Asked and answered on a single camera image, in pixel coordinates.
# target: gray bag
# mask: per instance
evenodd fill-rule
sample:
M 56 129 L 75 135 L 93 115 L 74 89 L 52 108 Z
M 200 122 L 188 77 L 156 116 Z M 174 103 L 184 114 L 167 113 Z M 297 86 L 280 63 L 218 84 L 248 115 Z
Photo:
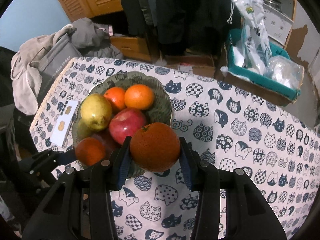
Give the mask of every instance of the gray bag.
M 39 63 L 39 72 L 42 76 L 41 88 L 37 98 L 39 104 L 41 104 L 50 87 L 68 62 L 74 57 L 81 56 L 77 48 L 71 43 L 68 34 L 61 36 L 59 41 Z

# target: cat print tablecloth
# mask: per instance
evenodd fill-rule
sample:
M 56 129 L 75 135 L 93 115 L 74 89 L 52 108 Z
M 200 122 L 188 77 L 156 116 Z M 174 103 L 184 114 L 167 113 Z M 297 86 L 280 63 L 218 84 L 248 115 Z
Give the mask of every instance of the cat print tablecloth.
M 272 207 L 288 239 L 299 230 L 320 184 L 320 135 L 264 99 L 211 78 L 110 58 L 73 59 L 51 87 L 31 125 L 38 151 L 70 149 L 71 132 L 63 147 L 50 141 L 61 106 L 67 100 L 83 101 L 90 89 L 108 76 L 129 71 L 160 80 L 172 101 L 172 128 L 192 143 L 202 160 L 228 171 L 242 168 Z M 82 169 L 79 162 L 71 166 Z M 59 166 L 52 173 L 59 177 L 64 169 Z M 222 238 L 225 190 L 220 195 Z M 165 172 L 145 172 L 127 180 L 111 197 L 119 238 L 190 238 L 198 193 L 185 186 L 179 162 Z

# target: green bowl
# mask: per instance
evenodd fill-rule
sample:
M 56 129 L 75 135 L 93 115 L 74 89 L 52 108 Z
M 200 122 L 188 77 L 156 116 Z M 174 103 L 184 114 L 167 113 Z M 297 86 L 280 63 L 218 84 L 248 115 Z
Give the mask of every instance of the green bowl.
M 148 110 L 143 111 L 148 123 L 162 122 L 170 126 L 172 118 L 171 100 L 167 92 L 164 90 L 161 82 L 155 77 L 146 76 L 145 74 L 138 71 L 131 71 L 128 73 L 117 73 L 107 78 L 103 83 L 93 87 L 89 95 L 94 93 L 103 95 L 109 88 L 112 87 L 121 87 L 127 90 L 130 86 L 136 84 L 147 85 L 153 90 L 155 94 L 155 101 L 153 102 L 152 107 Z M 76 147 L 78 143 L 82 139 L 84 139 L 78 136 L 78 124 L 81 119 L 81 105 L 78 108 L 77 117 L 72 125 L 71 130 L 74 147 Z M 139 168 L 138 165 L 134 161 L 132 161 L 128 177 L 136 177 L 138 175 L 143 174 L 144 172 L 145 171 L 143 169 Z

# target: teal box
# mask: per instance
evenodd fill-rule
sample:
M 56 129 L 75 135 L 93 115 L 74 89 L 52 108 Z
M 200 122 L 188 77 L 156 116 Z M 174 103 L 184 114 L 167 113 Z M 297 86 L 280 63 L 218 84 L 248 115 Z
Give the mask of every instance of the teal box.
M 300 89 L 299 90 L 291 89 L 265 76 L 262 76 L 255 72 L 247 70 L 244 67 L 235 65 L 232 46 L 236 45 L 236 43 L 240 39 L 241 39 L 240 29 L 232 29 L 229 31 L 228 40 L 226 41 L 227 54 L 228 54 L 228 71 L 235 75 L 245 76 L 249 78 L 253 83 L 261 87 L 264 87 L 266 89 L 277 92 L 278 94 L 285 96 L 291 101 L 295 101 L 297 97 L 300 95 Z M 288 53 L 284 49 L 280 48 L 279 46 L 270 43 L 270 48 L 273 56 L 280 55 L 290 59 Z

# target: tangerine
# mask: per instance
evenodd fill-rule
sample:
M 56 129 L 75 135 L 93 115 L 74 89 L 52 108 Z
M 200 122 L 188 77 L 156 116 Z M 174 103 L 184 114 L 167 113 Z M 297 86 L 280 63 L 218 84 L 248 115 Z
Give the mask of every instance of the tangerine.
M 142 84 L 129 87 L 124 94 L 125 105 L 139 110 L 147 110 L 154 100 L 155 94 L 152 89 Z
M 91 166 L 106 156 L 106 149 L 99 140 L 88 137 L 79 142 L 75 154 L 79 161 Z
M 113 87 L 104 93 L 104 97 L 110 102 L 114 114 L 126 108 L 124 103 L 125 90 L 120 87 Z
M 180 141 L 170 126 L 154 122 L 139 129 L 130 141 L 131 157 L 140 168 L 163 172 L 180 156 Z

